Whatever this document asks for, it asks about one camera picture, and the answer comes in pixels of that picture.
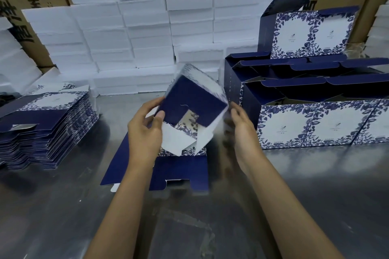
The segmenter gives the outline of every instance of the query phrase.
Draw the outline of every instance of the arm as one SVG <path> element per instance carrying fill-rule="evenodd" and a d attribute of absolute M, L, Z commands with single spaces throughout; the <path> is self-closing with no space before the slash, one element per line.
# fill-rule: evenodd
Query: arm
<path fill-rule="evenodd" d="M 150 183 L 155 158 L 161 149 L 162 121 L 146 114 L 158 106 L 163 97 L 142 105 L 128 124 L 129 164 L 118 191 L 92 239 L 84 259 L 132 258 L 137 240 L 143 194 Z"/>
<path fill-rule="evenodd" d="M 344 259 L 263 153 L 244 109 L 231 103 L 235 153 L 249 178 L 284 259 Z"/>

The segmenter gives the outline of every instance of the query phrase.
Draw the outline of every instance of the metal table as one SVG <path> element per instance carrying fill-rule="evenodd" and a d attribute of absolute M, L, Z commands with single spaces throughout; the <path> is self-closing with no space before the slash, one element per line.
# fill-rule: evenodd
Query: metal table
<path fill-rule="evenodd" d="M 126 124 L 159 95 L 99 97 L 101 119 L 56 170 L 0 169 L 0 259 L 82 258 L 114 195 L 99 183 Z M 388 152 L 389 143 L 266 150 L 347 259 L 389 257 Z M 146 193 L 135 258 L 280 258 L 221 127 L 208 163 L 209 193 L 187 183 Z"/>

